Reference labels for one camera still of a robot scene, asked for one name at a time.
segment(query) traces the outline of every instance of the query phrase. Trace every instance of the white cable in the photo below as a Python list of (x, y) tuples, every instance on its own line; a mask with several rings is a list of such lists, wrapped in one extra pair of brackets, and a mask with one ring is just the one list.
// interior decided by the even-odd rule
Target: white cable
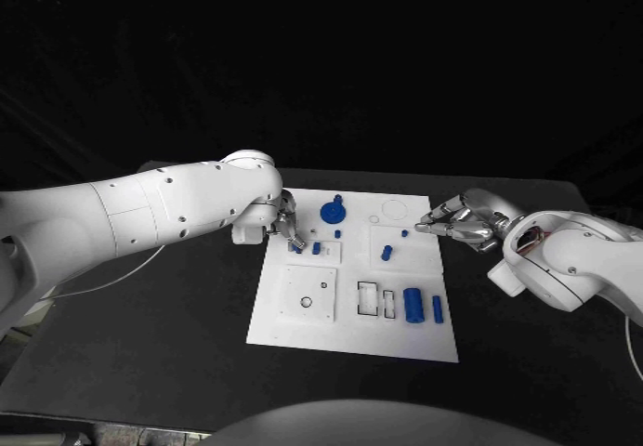
[(158, 256), (159, 252), (162, 251), (162, 249), (165, 248), (165, 245), (158, 249), (158, 252), (151, 256), (151, 258), (138, 266), (136, 269), (133, 269), (125, 276), (122, 276), (116, 281), (112, 281), (110, 283), (106, 283), (101, 286), (97, 286), (96, 288), (90, 288), (89, 290), (84, 291), (76, 291), (74, 293), (67, 293), (65, 295), (52, 295), (50, 297), (45, 297), (39, 300), (39, 302), (45, 302), (47, 300), (54, 300), (54, 299), (60, 299), (61, 297), (68, 297), (70, 295), (81, 295), (84, 293), (91, 293), (93, 291), (99, 291), (104, 288), (107, 288), (110, 285), (113, 285), (114, 283), (120, 282), (123, 279), (127, 279), (149, 263), (151, 260)]
[(641, 373), (639, 364), (636, 363), (636, 358), (633, 357), (633, 341), (631, 339), (631, 318), (626, 316), (626, 340), (628, 340), (628, 350), (631, 351), (631, 359), (633, 360), (633, 368), (639, 373), (639, 378), (643, 381), (643, 373)]

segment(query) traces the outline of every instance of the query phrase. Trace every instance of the blue cylinder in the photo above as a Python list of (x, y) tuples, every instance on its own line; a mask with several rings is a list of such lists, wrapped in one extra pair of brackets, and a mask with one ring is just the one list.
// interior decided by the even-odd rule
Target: blue cylinder
[(445, 323), (443, 302), (439, 295), (433, 296), (433, 317), (436, 318), (436, 323)]
[(335, 199), (332, 200), (332, 202), (326, 203), (322, 206), (319, 215), (322, 216), (322, 219), (332, 225), (336, 225), (344, 221), (347, 217), (347, 209), (342, 205), (342, 195), (335, 195)]
[(386, 246), (386, 251), (383, 252), (383, 260), (386, 262), (388, 262), (388, 260), (391, 259), (391, 253), (393, 253), (393, 246), (388, 244)]
[(419, 288), (406, 289), (406, 313), (409, 323), (426, 321), (426, 309), (423, 307), (423, 293)]

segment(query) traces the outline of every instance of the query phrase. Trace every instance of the table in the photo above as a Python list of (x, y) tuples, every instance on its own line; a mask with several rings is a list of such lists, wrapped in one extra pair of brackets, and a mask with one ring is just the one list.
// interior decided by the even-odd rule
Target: table
[[(286, 187), (429, 194), (435, 204), (481, 187), (527, 211), (589, 211), (566, 182), (282, 174)], [(642, 443), (643, 384), (621, 311), (599, 297), (574, 313), (528, 293), (512, 298), (486, 278), (499, 253), (445, 239), (442, 250), (460, 364), (247, 345), (266, 245), (237, 246), (223, 230), (57, 303), (0, 387), (0, 411), (208, 432), (299, 402), (364, 398), (473, 413), (563, 444)], [(151, 254), (109, 262), (76, 286), (109, 282)]]

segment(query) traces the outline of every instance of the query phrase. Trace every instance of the white board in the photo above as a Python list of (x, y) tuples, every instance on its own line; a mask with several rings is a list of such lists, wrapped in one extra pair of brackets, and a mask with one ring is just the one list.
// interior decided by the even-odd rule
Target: white board
[[(308, 246), (298, 254), (282, 236), (269, 241), (247, 342), (459, 362), (440, 245), (435, 235), (413, 228), (430, 211), (429, 197), (336, 190), (289, 191), (298, 203), (298, 231)], [(347, 218), (332, 225), (322, 219), (321, 208), (338, 193)], [(342, 230), (339, 239), (335, 230)], [(312, 253), (315, 242), (322, 243), (319, 255)], [(388, 262), (381, 257), (387, 244), (393, 246)], [(370, 314), (358, 314), (360, 282), (377, 284), (377, 315), (373, 301)], [(407, 288), (420, 288), (423, 292), (424, 323), (407, 322)], [(393, 292), (387, 301), (386, 291)], [(435, 320), (435, 295), (442, 297), (445, 323)], [(387, 318), (391, 300), (396, 319)]]

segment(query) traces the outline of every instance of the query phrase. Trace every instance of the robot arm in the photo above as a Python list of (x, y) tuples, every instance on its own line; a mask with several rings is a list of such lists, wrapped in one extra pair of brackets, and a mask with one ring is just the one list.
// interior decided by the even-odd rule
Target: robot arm
[[(453, 212), (449, 223), (436, 222)], [(550, 306), (574, 311), (602, 295), (643, 326), (638, 228), (576, 212), (527, 215), (491, 192), (469, 190), (423, 217), (416, 229), (450, 236), (479, 252), (502, 244), (504, 261), (488, 276), (511, 296), (527, 288)]]
[(236, 243), (280, 227), (293, 244), (295, 201), (273, 158), (238, 151), (109, 181), (0, 192), (0, 333), (51, 288), (107, 260), (234, 225)]

